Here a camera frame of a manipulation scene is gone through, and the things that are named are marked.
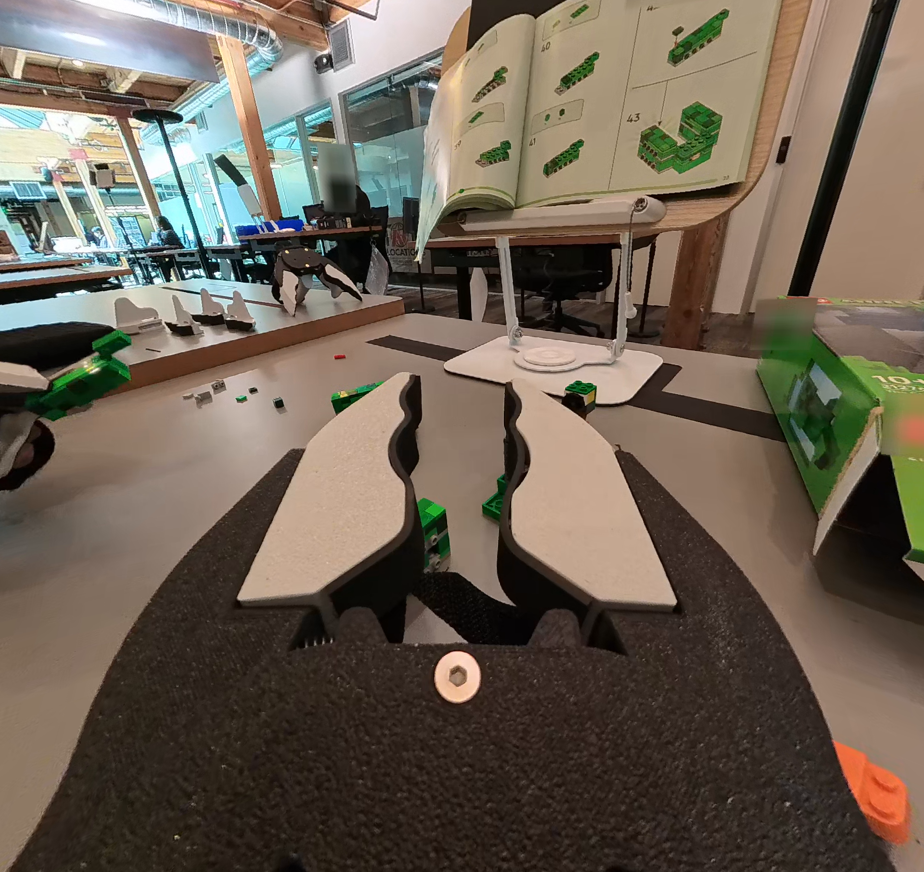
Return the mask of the open instruction booklet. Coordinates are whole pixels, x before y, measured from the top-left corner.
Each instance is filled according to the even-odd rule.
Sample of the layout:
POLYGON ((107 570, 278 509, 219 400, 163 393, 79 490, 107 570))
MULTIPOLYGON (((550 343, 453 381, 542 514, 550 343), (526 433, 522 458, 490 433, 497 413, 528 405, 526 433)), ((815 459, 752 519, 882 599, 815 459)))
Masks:
POLYGON ((417 247, 458 211, 745 177, 782 0, 563 0, 488 28, 438 84, 417 247))

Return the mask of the wooden post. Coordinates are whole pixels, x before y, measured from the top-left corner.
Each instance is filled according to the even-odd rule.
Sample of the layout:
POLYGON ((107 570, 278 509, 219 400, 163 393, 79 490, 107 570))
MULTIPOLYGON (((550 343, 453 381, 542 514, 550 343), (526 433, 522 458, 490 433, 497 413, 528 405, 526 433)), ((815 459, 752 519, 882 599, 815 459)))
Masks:
POLYGON ((282 209, 272 178, 271 160, 263 135, 243 43, 225 35, 218 35, 216 40, 241 137, 247 151, 260 208, 262 208, 261 214, 267 219, 280 219, 282 209))
POLYGON ((148 210, 153 228, 157 229, 157 219, 161 217, 159 200, 147 173, 130 120, 127 117, 117 117, 116 125, 141 198, 148 210))

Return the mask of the background work table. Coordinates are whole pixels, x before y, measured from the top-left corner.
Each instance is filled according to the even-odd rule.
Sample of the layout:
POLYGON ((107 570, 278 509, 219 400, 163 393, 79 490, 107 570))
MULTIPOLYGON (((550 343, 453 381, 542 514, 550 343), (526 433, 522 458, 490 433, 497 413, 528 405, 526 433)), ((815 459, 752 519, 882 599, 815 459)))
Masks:
POLYGON ((311 279, 319 279, 332 298, 348 294, 362 300, 357 283, 341 267, 340 263, 317 250, 317 243, 364 241, 372 244, 383 230, 374 224, 351 224, 346 226, 313 227, 301 223, 299 227, 283 227, 283 222, 271 222, 270 231, 261 231, 260 225, 237 226, 237 238, 254 250, 271 249, 271 294, 279 303, 291 301, 301 304, 309 289, 311 279))

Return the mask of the dark hanging ceiling panel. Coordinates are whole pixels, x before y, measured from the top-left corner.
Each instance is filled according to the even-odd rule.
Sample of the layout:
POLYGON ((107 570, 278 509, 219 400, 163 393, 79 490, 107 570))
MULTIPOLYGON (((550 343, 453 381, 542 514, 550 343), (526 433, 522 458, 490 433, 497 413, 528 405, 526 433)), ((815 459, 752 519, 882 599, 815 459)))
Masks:
POLYGON ((1 0, 3 47, 217 83, 200 32, 76 0, 1 0))

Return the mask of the green brick wall section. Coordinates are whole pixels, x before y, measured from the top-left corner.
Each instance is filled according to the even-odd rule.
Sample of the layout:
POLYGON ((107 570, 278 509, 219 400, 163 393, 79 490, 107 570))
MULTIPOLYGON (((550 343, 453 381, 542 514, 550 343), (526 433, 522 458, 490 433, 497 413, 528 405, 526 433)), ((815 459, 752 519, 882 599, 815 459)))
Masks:
POLYGON ((423 572, 446 572, 451 564, 451 541, 446 509, 433 500, 421 498, 418 500, 418 510, 424 539, 423 572))
POLYGON ((87 358, 58 372, 44 392, 29 394, 25 410, 54 421, 129 384, 129 368, 115 353, 131 342, 131 336, 122 331, 100 337, 91 344, 87 358))

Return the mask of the background wooden table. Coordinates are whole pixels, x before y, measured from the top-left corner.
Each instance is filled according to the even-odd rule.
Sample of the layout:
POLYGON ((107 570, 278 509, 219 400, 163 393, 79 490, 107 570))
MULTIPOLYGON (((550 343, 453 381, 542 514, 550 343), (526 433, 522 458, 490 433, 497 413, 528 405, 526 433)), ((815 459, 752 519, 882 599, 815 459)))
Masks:
POLYGON ((1 270, 2 306, 59 295, 121 290, 125 279, 135 279, 128 266, 95 263, 84 257, 2 263, 1 270))

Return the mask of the green toy brick box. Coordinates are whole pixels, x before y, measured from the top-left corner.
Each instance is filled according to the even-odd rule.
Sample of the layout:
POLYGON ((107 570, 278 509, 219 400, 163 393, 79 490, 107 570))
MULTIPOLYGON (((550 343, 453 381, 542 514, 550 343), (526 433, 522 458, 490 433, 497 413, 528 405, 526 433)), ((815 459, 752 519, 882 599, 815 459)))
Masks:
POLYGON ((818 518, 813 554, 840 544, 922 579, 922 300, 764 300, 752 343, 818 518))

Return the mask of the white book stand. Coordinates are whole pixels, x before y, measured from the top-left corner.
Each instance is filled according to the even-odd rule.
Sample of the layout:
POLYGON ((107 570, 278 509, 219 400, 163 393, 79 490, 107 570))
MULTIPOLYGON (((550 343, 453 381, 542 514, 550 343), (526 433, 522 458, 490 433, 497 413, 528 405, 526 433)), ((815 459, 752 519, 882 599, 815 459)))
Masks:
POLYGON ((663 358, 627 348, 634 231, 666 215, 663 201, 653 196, 609 195, 587 203, 551 207, 476 211, 466 219, 474 231, 493 237, 500 257, 505 334, 445 362, 449 373, 505 384, 514 378, 553 396, 564 396, 575 380, 597 386, 597 404, 613 406, 632 400, 663 365, 663 358), (619 228, 618 285, 613 336, 606 346, 525 335, 515 315, 511 236, 553 228, 619 228))

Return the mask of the black office chair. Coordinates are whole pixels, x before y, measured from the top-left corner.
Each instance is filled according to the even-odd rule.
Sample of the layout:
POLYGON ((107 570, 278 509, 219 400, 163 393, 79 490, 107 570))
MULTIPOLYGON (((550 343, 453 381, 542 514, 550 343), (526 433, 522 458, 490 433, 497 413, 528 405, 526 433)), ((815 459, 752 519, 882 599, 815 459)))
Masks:
POLYGON ((563 303, 603 292, 614 276, 612 255, 613 245, 608 243, 512 247, 513 282, 521 293, 521 328, 602 337, 599 324, 564 312, 563 303), (526 315, 527 294, 541 297, 544 315, 526 315))

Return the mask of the spare black grey gripper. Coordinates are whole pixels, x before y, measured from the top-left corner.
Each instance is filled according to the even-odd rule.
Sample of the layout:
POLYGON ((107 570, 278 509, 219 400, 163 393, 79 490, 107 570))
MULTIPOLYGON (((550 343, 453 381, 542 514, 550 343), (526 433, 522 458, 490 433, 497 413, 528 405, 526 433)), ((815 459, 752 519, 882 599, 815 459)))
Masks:
POLYGON ((290 317, 294 317, 304 303, 312 279, 319 279, 334 299, 348 294, 354 300, 362 300, 352 278, 336 262, 316 250, 291 246, 276 251, 271 294, 290 317))

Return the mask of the orange brick separator tool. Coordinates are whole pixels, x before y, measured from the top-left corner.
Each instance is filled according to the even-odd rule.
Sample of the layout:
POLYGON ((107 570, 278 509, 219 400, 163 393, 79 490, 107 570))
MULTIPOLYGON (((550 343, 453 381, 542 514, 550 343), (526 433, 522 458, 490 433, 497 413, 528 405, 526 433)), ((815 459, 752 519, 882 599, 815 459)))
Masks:
POLYGON ((907 786, 850 746, 834 742, 841 770, 872 832, 885 843, 908 842, 911 806, 907 786))

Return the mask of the wooden-edged side table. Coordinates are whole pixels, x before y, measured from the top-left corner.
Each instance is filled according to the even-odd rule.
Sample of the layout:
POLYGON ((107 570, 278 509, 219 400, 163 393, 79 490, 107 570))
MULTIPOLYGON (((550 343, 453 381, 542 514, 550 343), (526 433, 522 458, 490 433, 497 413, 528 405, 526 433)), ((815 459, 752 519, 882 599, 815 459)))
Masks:
POLYGON ((113 302, 120 296, 130 298, 139 307, 154 308, 164 321, 172 321, 175 318, 172 295, 178 295, 190 312, 198 312, 202 288, 207 288, 214 299, 223 304, 230 302, 233 291, 240 291, 256 321, 256 330, 236 333, 225 325, 214 325, 205 326, 200 336, 181 337, 163 326, 155 332, 132 336, 132 346, 117 355, 131 370, 128 389, 260 357, 278 349, 399 317, 405 312, 398 296, 364 294, 362 300, 357 301, 343 294, 334 299, 327 289, 319 288, 309 290, 304 303, 294 317, 290 317, 271 298, 269 286, 200 280, 5 305, 1 307, 1 328, 5 331, 69 321, 113 325, 113 302), (157 355, 145 351, 145 347, 163 352, 157 355))

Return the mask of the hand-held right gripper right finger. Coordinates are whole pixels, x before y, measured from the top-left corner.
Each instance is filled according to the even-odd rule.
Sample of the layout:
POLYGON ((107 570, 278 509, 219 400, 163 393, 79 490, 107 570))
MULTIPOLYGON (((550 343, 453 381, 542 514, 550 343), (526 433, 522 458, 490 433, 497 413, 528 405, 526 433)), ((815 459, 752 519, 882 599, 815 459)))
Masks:
POLYGON ((605 613, 676 613, 678 601, 615 447, 525 379, 504 387, 497 575, 539 619, 565 610, 584 640, 605 613))

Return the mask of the black door frame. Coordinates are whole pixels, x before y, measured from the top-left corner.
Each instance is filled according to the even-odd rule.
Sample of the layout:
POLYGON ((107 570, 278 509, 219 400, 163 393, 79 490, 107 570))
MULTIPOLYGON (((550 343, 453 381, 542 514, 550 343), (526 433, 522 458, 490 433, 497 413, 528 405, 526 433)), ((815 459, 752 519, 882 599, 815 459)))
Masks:
POLYGON ((900 0, 872 0, 787 294, 806 298, 821 263, 900 0))

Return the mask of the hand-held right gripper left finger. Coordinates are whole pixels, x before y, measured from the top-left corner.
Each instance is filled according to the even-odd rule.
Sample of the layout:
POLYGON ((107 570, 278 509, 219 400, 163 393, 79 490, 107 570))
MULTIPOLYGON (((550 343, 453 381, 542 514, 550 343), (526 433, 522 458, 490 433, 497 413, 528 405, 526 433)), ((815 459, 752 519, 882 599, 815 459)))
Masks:
POLYGON ((399 372, 309 441, 237 593, 243 608, 309 607, 335 637, 365 608, 403 641, 408 595, 425 566, 411 474, 422 382, 399 372))

